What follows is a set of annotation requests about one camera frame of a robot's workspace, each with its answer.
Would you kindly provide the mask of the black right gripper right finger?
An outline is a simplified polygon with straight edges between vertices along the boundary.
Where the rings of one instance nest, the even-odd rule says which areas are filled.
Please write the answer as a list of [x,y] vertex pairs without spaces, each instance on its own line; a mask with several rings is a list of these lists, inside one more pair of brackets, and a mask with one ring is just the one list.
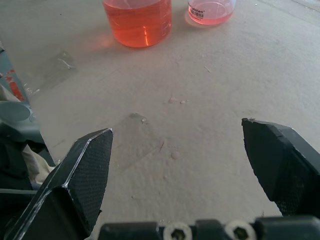
[[283,216],[320,217],[320,153],[293,128],[244,118],[244,148],[259,184]]

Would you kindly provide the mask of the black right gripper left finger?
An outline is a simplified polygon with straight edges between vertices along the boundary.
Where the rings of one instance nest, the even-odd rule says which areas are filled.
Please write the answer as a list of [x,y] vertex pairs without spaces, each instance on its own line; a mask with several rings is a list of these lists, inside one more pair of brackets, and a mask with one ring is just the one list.
[[101,213],[113,131],[77,139],[65,158],[32,188],[22,146],[4,141],[4,240],[85,240]]

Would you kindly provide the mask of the beige cloth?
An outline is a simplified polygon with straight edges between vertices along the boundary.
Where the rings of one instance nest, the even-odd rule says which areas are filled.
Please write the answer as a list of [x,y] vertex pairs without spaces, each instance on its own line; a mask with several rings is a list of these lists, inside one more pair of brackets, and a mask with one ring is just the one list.
[[55,166],[49,166],[47,161],[35,153],[26,145],[22,151],[22,157],[27,167],[28,177],[31,183],[42,185],[48,175],[55,169]]

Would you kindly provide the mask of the grey machine base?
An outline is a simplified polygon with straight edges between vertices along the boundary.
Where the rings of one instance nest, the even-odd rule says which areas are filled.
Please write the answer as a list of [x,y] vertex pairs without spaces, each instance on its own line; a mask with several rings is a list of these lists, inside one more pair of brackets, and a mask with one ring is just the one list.
[[0,42],[0,195],[34,195],[22,152],[28,145],[55,167],[25,89]]

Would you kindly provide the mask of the small beaker with pink liquid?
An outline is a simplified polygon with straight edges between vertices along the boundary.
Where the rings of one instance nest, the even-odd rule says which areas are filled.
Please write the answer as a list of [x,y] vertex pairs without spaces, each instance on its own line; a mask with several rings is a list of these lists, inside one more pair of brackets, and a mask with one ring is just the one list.
[[198,24],[214,26],[226,22],[237,0],[188,0],[188,14]]

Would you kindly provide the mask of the large beaker with red liquid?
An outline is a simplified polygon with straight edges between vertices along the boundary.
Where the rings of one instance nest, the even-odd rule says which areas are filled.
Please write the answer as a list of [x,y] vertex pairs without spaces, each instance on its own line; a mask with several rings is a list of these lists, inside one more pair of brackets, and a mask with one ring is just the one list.
[[172,28],[172,0],[102,0],[114,38],[145,48],[164,40]]

